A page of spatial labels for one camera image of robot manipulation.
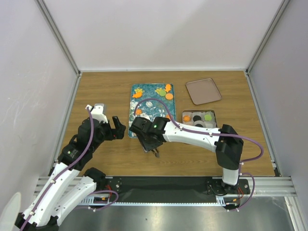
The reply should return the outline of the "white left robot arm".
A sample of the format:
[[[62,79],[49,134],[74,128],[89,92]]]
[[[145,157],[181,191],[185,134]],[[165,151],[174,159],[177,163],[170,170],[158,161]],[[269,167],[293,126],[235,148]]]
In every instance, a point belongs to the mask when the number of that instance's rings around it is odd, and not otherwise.
[[[105,115],[105,105],[87,105],[89,117],[82,121],[68,145],[66,145],[54,165],[49,179],[32,204],[16,218],[15,226],[21,231],[57,231],[65,218],[87,196],[106,194],[104,206],[114,204],[118,190],[108,185],[106,175],[92,167],[69,192],[70,183],[89,162],[93,153],[104,141],[121,140],[126,127],[114,116],[115,127]]]

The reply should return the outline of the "orange swirl cookie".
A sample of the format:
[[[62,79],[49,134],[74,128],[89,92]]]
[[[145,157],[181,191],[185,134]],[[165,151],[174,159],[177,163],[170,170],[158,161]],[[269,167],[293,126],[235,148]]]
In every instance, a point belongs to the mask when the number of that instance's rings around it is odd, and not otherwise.
[[[185,122],[185,123],[190,122],[190,120],[191,120],[191,117],[190,117],[189,115],[184,115],[184,116],[182,117],[182,121]]]

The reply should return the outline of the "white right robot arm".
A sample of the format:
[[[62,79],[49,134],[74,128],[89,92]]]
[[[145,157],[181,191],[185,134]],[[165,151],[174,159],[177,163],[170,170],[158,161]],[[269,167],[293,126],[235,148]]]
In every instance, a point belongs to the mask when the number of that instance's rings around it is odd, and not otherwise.
[[[158,147],[165,142],[178,142],[201,147],[216,154],[217,163],[222,167],[222,189],[233,193],[239,188],[240,159],[244,141],[233,127],[196,127],[175,121],[173,118],[156,117],[153,121],[136,117],[129,126],[143,150],[159,157]]]

